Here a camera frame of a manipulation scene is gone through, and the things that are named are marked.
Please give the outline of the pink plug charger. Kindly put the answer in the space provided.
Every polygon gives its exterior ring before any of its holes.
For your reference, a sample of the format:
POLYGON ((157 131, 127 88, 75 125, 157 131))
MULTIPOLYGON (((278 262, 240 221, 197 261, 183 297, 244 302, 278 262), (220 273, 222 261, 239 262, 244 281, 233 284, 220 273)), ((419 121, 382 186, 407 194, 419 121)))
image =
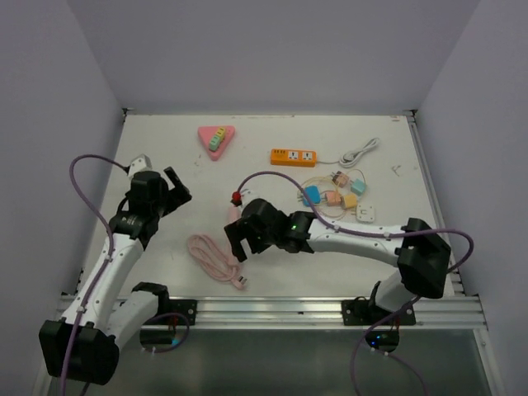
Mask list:
POLYGON ((340 188, 345 188, 350 182, 350 177, 341 171, 334 172, 331 179, 332 183, 340 188))

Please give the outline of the teal plug charger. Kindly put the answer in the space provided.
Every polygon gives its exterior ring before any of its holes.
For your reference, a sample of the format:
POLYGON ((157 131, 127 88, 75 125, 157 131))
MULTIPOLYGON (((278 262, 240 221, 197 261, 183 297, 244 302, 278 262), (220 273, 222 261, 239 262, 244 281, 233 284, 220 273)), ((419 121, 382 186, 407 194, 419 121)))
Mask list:
POLYGON ((366 184, 360 179, 355 179, 350 185, 351 192, 356 196, 363 196, 366 191, 366 184))

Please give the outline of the peach USB charger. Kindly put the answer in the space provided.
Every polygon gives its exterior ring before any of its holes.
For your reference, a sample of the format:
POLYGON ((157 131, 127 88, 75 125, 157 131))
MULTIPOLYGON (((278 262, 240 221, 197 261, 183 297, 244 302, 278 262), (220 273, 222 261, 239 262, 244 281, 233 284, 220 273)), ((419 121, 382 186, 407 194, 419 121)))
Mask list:
POLYGON ((324 202, 329 207, 337 207, 341 205, 341 194, 338 191, 325 191, 324 202))

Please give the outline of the blue plug adapter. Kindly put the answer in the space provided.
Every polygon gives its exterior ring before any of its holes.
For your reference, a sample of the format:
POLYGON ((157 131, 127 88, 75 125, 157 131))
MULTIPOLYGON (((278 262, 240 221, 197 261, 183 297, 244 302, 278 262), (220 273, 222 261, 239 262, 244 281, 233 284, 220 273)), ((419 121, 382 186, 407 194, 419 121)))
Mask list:
POLYGON ((317 186, 306 186, 304 191, 313 205, 319 205, 321 203, 321 191, 317 186))

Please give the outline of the pink long power strip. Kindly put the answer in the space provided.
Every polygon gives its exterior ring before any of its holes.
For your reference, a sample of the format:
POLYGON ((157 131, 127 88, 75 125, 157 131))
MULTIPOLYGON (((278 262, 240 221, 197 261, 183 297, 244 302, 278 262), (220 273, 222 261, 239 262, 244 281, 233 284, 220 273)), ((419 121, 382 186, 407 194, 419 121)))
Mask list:
POLYGON ((241 211, 238 207, 232 206, 228 212, 228 223, 231 224, 241 217, 241 211))

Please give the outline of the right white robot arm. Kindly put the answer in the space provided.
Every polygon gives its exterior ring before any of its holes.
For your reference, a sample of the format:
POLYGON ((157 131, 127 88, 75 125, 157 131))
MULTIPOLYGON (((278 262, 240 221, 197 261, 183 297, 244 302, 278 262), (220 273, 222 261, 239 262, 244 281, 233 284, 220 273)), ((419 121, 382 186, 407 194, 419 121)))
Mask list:
POLYGON ((349 229, 313 211, 285 214, 256 198, 244 205, 240 217, 224 231, 232 254, 241 262, 247 258, 245 248, 258 254, 276 247, 288 253, 343 253, 394 267, 395 273, 371 291, 367 313, 375 323, 387 323, 416 298, 444 295, 451 249, 421 219, 411 218, 403 226, 359 224, 349 229))

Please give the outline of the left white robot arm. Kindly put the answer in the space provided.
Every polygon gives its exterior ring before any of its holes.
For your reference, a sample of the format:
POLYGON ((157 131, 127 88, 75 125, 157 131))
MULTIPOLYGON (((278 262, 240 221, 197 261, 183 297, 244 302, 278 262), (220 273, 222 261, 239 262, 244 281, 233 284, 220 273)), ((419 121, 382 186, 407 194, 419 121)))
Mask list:
POLYGON ((165 285, 140 282, 124 303, 120 290, 158 231, 160 220, 191 200, 175 171, 142 170, 115 215, 106 223, 106 240, 97 263, 73 302, 39 331, 48 374, 86 384, 107 384, 116 371, 123 346, 145 324, 190 327, 174 309, 165 285))

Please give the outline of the yellow plug charger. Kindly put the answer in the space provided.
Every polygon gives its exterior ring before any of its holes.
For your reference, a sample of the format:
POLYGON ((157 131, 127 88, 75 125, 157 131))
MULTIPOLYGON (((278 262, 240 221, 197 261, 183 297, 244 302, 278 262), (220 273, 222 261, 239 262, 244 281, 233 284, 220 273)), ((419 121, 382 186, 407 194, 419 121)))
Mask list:
POLYGON ((358 198, 354 194, 341 196, 341 207, 344 210, 353 210, 358 205, 358 198))

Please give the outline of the orange power strip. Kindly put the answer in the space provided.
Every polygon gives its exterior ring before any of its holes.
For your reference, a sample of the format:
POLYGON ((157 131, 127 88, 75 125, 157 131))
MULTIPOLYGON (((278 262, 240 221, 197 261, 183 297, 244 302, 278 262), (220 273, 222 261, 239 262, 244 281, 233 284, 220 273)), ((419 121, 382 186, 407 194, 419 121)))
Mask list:
POLYGON ((271 165, 290 167, 315 167, 317 154, 311 150, 274 148, 270 155, 271 165))

